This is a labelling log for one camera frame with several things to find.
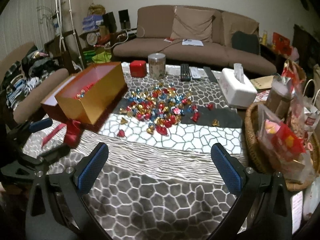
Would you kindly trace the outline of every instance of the wicker basket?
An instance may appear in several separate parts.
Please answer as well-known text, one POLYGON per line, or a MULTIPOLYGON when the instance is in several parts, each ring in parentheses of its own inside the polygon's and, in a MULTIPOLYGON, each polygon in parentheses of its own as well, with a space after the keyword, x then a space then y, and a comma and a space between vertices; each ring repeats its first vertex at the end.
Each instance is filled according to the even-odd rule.
MULTIPOLYGON (((248 152, 251 160, 255 164, 259 172, 265 174, 272 174, 274 170, 272 169, 268 157, 260 149, 258 138, 256 133, 258 131, 258 105, 264 104, 264 102, 257 102, 250 105, 245 113, 245 139, 247 141, 248 152)), ((319 141, 315 134, 312 135, 310 139, 311 144, 313 145, 313 151, 310 152, 311 158, 313 160, 313 167, 316 173, 320 172, 320 145, 319 141)), ((303 184, 294 183, 292 181, 286 180, 287 188, 290 191, 299 191, 303 190, 309 185, 312 181, 306 181, 303 184)))

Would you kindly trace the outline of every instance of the white remote control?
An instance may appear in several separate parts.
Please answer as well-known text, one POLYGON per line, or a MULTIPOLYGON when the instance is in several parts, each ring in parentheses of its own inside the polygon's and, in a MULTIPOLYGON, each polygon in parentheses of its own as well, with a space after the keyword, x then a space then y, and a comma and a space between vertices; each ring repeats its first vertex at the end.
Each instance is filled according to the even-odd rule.
POLYGON ((190 72, 192 79, 197 80, 201 78, 197 67, 190 67, 190 72))

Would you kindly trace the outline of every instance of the sofa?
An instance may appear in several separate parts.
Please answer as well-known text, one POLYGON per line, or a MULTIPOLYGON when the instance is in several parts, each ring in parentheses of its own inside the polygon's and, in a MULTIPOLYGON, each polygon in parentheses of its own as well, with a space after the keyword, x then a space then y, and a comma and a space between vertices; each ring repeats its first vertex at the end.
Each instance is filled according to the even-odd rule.
MULTIPOLYGON (((34 45, 35 44, 33 42, 27 42, 13 50, 0 62, 1 82, 4 79, 6 71, 11 67, 11 65, 16 61, 21 61, 34 45)), ((13 126, 14 123, 23 123, 28 120, 33 114, 35 114, 37 110, 41 108, 41 101, 68 76, 68 70, 65 68, 61 68, 51 74, 38 87, 33 89, 30 94, 22 102, 20 102, 18 107, 13 112, 14 122, 12 122, 11 120, 4 120, 9 128, 12 129, 13 127, 10 126, 13 126)), ((8 119, 8 108, 5 105, 5 100, 1 101, 2 103, 0 104, 0 117, 8 119)))
POLYGON ((169 46, 164 39, 172 34, 175 6, 155 5, 138 10, 137 38, 117 45, 113 55, 124 60, 147 59, 149 54, 161 52, 168 60, 209 65, 218 70, 233 68, 234 63, 241 63, 245 73, 258 76, 276 73, 276 67, 262 56, 232 48, 231 38, 236 31, 259 34, 259 23, 255 20, 213 8, 184 7, 213 11, 211 42, 203 42, 203 47, 197 47, 184 46, 181 42, 173 41, 169 46))

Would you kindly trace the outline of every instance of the red ribbon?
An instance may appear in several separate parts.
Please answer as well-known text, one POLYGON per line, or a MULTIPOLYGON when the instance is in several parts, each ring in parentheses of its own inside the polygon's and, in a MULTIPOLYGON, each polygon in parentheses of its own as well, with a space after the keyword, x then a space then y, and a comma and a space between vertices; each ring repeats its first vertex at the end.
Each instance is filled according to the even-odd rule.
POLYGON ((71 148, 76 148, 76 146, 79 143, 80 140, 80 128, 81 122, 68 119, 66 123, 59 124, 49 135, 43 138, 42 141, 42 147, 48 143, 48 141, 51 140, 53 136, 57 134, 63 127, 67 127, 67 133, 64 137, 63 142, 67 145, 69 145, 71 148))

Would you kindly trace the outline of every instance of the black speaker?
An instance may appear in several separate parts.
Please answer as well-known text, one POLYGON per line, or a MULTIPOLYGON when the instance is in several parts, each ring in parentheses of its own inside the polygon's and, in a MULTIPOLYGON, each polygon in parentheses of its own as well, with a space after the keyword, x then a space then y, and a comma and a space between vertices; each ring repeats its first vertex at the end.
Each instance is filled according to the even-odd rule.
POLYGON ((119 19, 121 23, 129 22, 129 13, 128 10, 119 11, 119 19))
POLYGON ((109 29, 110 33, 115 33, 117 31, 116 19, 113 12, 106 13, 102 15, 103 24, 109 29))

